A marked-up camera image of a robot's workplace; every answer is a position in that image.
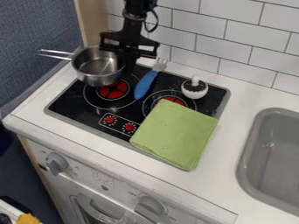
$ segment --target control panel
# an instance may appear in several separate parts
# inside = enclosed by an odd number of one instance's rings
[[[156,224],[206,224],[172,205],[151,198],[149,195],[106,173],[65,157],[40,144],[30,142],[33,153],[44,171],[68,178],[87,186],[99,195],[117,201],[130,211],[146,217]]]
[[[106,113],[99,120],[99,125],[104,126],[107,129],[122,133],[123,135],[126,135],[128,137],[132,137],[136,130],[139,128],[138,123],[110,113]]]

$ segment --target green towel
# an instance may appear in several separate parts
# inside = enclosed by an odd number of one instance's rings
[[[193,171],[218,120],[175,102],[161,100],[130,142],[185,171]]]

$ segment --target gray sink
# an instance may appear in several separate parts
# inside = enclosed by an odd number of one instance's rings
[[[269,108],[255,117],[237,178],[255,199],[299,216],[298,113]]]

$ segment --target silver pot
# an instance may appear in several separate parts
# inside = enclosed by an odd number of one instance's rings
[[[71,57],[54,55],[55,53]],[[92,87],[108,86],[118,81],[125,67],[118,61],[114,52],[101,51],[97,46],[84,48],[77,53],[41,49],[38,55],[71,60],[72,66],[77,72],[78,80]]]

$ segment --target black cooktop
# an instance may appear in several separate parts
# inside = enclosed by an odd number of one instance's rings
[[[145,97],[134,99],[134,88],[150,69],[136,66],[131,75],[107,87],[90,87],[74,82],[50,106],[49,110],[67,122],[75,121],[94,130],[128,141],[161,99],[166,99],[208,116],[219,116],[218,109],[227,95],[223,88],[209,85],[207,95],[199,100],[184,96],[180,90],[185,78],[160,73]]]

